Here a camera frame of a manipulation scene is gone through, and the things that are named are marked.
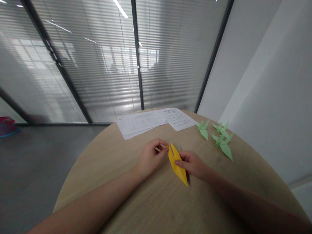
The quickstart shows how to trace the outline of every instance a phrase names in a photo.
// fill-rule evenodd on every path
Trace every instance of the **left hand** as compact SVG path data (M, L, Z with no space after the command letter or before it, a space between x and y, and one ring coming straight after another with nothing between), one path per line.
M168 152L168 147L161 145L168 146L168 143L162 139L154 139L143 147L140 160L134 167L142 179L153 173Z

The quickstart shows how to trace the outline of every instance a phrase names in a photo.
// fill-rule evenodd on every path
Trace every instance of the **yellow origami paper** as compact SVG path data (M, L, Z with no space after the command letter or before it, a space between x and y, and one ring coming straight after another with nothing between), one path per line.
M168 148L169 148L168 155L169 155L169 160L170 160L172 169L173 169L174 173L176 173L176 175L185 183L185 185L188 186L188 180L186 178L185 169L178 167L175 164L176 160L181 160L179 151L177 151L177 149L173 146L172 143L170 143L170 145L171 145L171 147L168 146Z

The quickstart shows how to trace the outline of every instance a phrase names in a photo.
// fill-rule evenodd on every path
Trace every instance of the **forearm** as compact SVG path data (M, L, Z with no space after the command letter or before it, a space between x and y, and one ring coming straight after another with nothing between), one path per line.
M311 233L311 224L297 215L207 169L205 181L254 229L263 232Z
M96 233L143 180L131 169L58 210L29 233Z

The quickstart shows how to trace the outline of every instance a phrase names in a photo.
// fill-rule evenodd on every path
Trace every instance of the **hand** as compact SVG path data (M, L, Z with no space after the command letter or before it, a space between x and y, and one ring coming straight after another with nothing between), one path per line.
M161 139L154 139L143 147L140 160L135 166L135 170L143 179L153 173L168 152L168 148L161 145L168 146L168 143Z
M210 167L201 160L195 153L189 151L180 151L181 160L176 160L175 164L184 168L189 175L193 175L201 180L205 179Z

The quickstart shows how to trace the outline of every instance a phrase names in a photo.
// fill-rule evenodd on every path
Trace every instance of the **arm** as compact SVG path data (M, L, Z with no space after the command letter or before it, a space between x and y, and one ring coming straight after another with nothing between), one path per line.
M211 169L196 154L182 151L180 155L183 161L176 161L176 165L186 169L188 174L209 183L255 232L312 233L311 223L235 185Z
M161 144L168 146L161 139L147 143L134 168L64 206L29 234L96 233L133 190L158 167L168 152L168 148L163 148Z

